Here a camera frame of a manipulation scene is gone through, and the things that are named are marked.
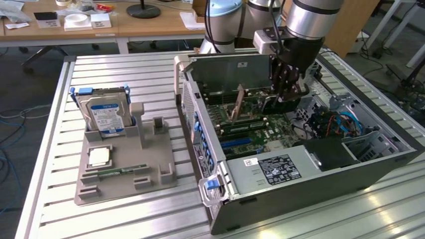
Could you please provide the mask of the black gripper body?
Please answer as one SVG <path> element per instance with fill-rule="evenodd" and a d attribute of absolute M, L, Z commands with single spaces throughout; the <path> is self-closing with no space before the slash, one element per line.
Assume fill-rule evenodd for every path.
<path fill-rule="evenodd" d="M 278 59 L 298 69 L 305 74 L 308 67 L 313 64 L 316 56 L 324 44 L 324 37 L 316 40 L 302 38 L 288 38 L 282 42 L 284 51 L 278 54 Z"/>

